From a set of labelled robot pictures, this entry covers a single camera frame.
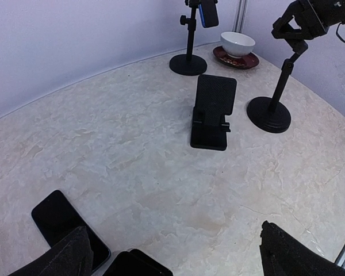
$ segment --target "black mount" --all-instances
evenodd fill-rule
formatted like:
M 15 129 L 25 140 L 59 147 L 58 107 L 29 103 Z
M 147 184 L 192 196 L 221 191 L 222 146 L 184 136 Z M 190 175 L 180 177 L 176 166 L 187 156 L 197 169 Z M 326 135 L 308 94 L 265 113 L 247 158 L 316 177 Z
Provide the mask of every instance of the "black mount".
M 196 55 L 193 55 L 194 32 L 197 29 L 196 12 L 201 0 L 185 0 L 185 5 L 191 8 L 190 18 L 181 16 L 180 24 L 188 25 L 188 44 L 186 54 L 174 56 L 170 60 L 170 69 L 175 73 L 184 76 L 197 76 L 207 70 L 206 61 Z
M 322 35 L 323 32 L 327 32 L 320 22 L 321 25 L 319 25 L 317 20 L 313 21 L 315 24 L 312 28 L 307 28 L 309 26 L 307 20 L 311 17 L 310 14 L 317 16 L 310 3 L 310 7 L 307 3 L 309 3 L 308 0 L 293 2 L 285 11 L 285 14 L 274 23 L 273 36 L 276 39 L 285 39 L 295 54 L 284 61 L 273 97 L 255 98 L 247 106 L 249 119 L 257 127 L 267 132 L 282 133 L 290 127 L 292 117 L 286 106 L 280 103 L 281 95 L 289 76 L 293 72 L 294 62 L 308 49 L 305 39 L 313 39 Z M 294 29 L 290 26 L 289 22 L 294 18 L 302 27 L 301 29 Z
M 224 151 L 236 93 L 236 80 L 222 76 L 200 75 L 193 109 L 190 145 L 193 148 Z

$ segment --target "stand pole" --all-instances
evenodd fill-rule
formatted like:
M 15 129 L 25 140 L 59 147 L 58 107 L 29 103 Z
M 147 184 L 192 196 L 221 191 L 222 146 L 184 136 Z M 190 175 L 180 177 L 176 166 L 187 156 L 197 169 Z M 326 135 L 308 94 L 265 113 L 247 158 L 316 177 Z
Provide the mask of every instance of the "stand pole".
M 286 106 L 280 103 L 280 98 L 293 72 L 294 62 L 299 57 L 300 55 L 295 53 L 290 59 L 284 61 L 272 98 L 258 97 L 248 104 L 248 117 L 260 129 L 271 133 L 282 133 L 290 127 L 292 117 Z
M 281 68 L 281 75 L 280 79 L 278 80 L 275 93 L 272 96 L 272 100 L 270 102 L 269 111 L 275 112 L 277 108 L 277 104 L 280 102 L 280 98 L 282 93 L 285 89 L 285 86 L 289 80 L 289 76 L 292 74 L 294 69 L 294 62 L 300 57 L 297 53 L 295 53 L 290 59 L 285 59 L 282 68 Z
M 191 7 L 191 14 L 188 24 L 188 45 L 186 48 L 186 60 L 191 61 L 193 55 L 193 45 L 194 45 L 194 32 L 197 29 L 197 20 L 196 20 L 197 7 Z
M 181 25 L 188 25 L 188 44 L 186 49 L 186 54 L 174 56 L 170 60 L 170 69 L 175 73 L 184 76 L 198 76 L 206 72 L 207 63 L 206 61 L 196 55 L 193 55 L 193 45 L 194 45 L 194 32 L 197 29 L 196 12 L 198 9 L 197 3 L 190 3 L 191 8 L 190 18 L 182 16 L 180 18 Z

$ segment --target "red saucer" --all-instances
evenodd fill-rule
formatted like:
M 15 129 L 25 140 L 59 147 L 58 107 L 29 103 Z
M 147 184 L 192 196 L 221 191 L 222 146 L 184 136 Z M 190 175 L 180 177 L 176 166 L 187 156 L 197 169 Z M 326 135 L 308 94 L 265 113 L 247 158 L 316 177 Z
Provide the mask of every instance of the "red saucer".
M 221 63 L 238 69 L 247 70 L 259 64 L 258 57 L 253 53 L 236 59 L 235 57 L 229 56 L 222 46 L 216 47 L 213 50 L 213 54 Z

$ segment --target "ceramic bowl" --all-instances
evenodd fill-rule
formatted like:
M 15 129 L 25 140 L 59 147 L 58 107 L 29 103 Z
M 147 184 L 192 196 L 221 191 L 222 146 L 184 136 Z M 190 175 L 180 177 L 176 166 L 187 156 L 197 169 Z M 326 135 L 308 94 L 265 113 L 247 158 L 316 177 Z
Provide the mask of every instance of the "ceramic bowl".
M 233 58 L 241 58 L 249 55 L 255 46 L 255 41 L 242 33 L 224 32 L 221 34 L 221 42 L 226 53 Z

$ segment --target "black smartphone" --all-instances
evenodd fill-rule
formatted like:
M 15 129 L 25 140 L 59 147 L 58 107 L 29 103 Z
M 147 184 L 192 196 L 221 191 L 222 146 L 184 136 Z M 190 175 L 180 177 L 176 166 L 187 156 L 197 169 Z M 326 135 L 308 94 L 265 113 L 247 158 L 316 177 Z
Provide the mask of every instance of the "black smartphone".
M 172 273 L 170 270 L 164 268 L 160 264 L 155 266 L 154 263 L 145 262 L 136 256 L 132 252 L 122 252 L 117 255 L 114 262 L 106 270 L 103 276 L 171 276 Z
M 93 251 L 92 272 L 110 258 L 110 249 L 86 224 L 61 191 L 52 192 L 38 204 L 32 210 L 32 218 L 51 247 L 76 227 L 85 226 Z
M 149 264 L 150 266 L 156 268 L 158 271 L 160 271 L 162 276 L 173 276 L 173 273 L 169 269 L 167 269 L 157 261 L 153 260 L 150 256 L 143 253 L 142 251 L 138 249 L 133 249 L 131 251 L 131 254 L 133 254 L 135 257 L 139 258 L 143 262 Z
M 199 9 L 202 26 L 204 28 L 210 28 L 219 25 L 219 16 L 217 15 L 215 0 L 201 0 Z

